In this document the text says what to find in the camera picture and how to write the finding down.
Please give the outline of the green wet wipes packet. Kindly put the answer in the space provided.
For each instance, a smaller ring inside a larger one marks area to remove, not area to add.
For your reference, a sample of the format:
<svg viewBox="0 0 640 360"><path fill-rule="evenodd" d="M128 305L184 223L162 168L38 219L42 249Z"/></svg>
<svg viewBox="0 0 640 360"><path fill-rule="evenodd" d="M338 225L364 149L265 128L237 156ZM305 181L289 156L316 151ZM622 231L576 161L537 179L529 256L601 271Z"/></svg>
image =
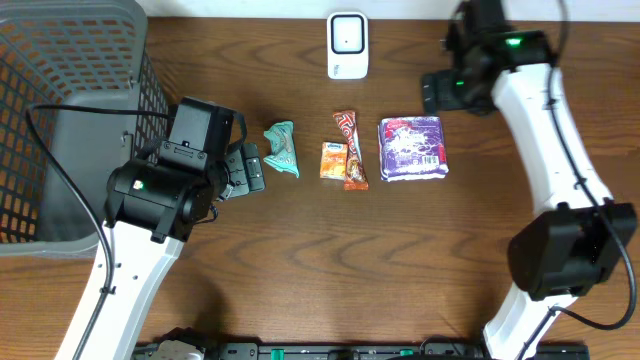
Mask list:
<svg viewBox="0 0 640 360"><path fill-rule="evenodd" d="M294 123L290 120L278 122L266 130L263 135L269 141L271 152L264 162L278 172L294 174L300 177L293 139Z"/></svg>

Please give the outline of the purple pink tissue pack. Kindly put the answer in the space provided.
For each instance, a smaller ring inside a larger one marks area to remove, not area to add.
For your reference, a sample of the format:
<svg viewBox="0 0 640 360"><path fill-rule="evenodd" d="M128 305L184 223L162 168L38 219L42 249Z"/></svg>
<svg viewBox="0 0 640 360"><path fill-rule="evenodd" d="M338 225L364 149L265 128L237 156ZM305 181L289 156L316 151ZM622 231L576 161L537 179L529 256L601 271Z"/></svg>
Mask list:
<svg viewBox="0 0 640 360"><path fill-rule="evenodd" d="M448 174L439 117L385 118L380 121L377 131L382 181L442 179Z"/></svg>

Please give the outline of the orange snack packet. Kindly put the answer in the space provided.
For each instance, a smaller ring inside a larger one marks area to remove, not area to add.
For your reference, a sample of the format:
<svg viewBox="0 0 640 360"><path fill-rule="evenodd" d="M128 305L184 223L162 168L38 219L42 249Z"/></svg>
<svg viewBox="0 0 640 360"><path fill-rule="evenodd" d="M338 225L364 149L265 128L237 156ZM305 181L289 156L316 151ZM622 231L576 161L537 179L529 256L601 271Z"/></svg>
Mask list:
<svg viewBox="0 0 640 360"><path fill-rule="evenodd" d="M341 143L322 144L319 175L323 179L345 180L348 146Z"/></svg>

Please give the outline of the brown red chocolate bar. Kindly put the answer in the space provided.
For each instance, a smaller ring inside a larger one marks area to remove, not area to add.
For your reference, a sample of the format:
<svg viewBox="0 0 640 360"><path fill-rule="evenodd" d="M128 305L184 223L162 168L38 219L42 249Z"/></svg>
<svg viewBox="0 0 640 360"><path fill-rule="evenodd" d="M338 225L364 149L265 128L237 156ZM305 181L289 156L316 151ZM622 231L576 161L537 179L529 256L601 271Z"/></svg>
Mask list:
<svg viewBox="0 0 640 360"><path fill-rule="evenodd" d="M354 110L335 112L333 119L347 142L344 189L347 191L366 191L369 189L369 183L364 171L359 146L356 113Z"/></svg>

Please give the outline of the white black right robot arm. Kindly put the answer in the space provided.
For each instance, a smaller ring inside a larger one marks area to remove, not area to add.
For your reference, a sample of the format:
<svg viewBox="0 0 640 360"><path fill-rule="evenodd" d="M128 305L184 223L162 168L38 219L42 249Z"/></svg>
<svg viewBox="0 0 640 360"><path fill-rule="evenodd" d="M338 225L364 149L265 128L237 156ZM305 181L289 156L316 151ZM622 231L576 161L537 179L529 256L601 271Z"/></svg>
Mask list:
<svg viewBox="0 0 640 360"><path fill-rule="evenodd" d="M617 265L632 269L626 247L637 215L614 200L589 159L564 94L562 45L512 27L500 0L467 0L443 46L451 66L423 77L425 111L499 112L528 177L534 218L509 243L512 285L483 329L488 357L528 359L578 298Z"/></svg>

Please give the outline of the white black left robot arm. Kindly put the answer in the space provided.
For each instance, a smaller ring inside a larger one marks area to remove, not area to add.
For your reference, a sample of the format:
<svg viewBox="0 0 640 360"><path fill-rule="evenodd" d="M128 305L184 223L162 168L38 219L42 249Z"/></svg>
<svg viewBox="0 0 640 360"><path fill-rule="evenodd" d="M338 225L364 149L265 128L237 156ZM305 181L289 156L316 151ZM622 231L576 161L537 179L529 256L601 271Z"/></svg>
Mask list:
<svg viewBox="0 0 640 360"><path fill-rule="evenodd" d="M107 182L104 248L56 354L127 359L153 299L193 227L216 202L265 187L244 116L186 97L156 161L136 157Z"/></svg>

